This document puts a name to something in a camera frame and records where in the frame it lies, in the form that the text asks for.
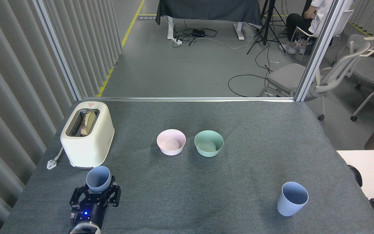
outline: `table leg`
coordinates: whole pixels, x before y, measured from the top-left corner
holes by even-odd
[[[174,35],[174,24],[172,23],[172,17],[168,16],[168,34],[167,39],[171,40],[173,39]]]
[[[245,36],[243,36],[243,32],[242,32],[242,22],[233,24],[233,27],[236,30],[236,34],[238,35],[239,40],[245,40]]]

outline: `white shirt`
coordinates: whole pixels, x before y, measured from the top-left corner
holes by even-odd
[[[350,6],[353,3],[353,0],[346,0],[349,3],[347,3],[346,8],[344,10],[349,10]],[[318,28],[318,25],[323,19],[324,15],[330,10],[330,6],[333,3],[333,0],[313,0],[311,2],[311,6],[316,7],[316,16],[314,17],[313,21],[311,21],[311,26],[308,29],[310,32],[314,33],[316,29]]]

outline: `bread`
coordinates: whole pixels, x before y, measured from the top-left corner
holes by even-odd
[[[83,137],[89,135],[90,130],[95,122],[96,113],[94,111],[88,110],[83,117],[82,126],[80,127],[80,133]]]

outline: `pink bowl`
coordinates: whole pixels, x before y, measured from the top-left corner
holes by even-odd
[[[176,155],[183,150],[186,143],[186,136],[177,129],[167,129],[157,137],[157,145],[166,155]]]

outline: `toaster slot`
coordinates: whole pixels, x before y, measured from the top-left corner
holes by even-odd
[[[96,120],[98,119],[100,111],[98,109],[80,109],[79,111],[76,111],[76,114],[73,116],[73,119],[70,123],[70,125],[67,127],[66,135],[69,137],[82,137],[80,129],[83,123],[84,116],[87,111],[93,111],[96,114],[95,120],[93,122],[92,128],[89,131],[89,134],[91,133],[93,127],[96,124]]]

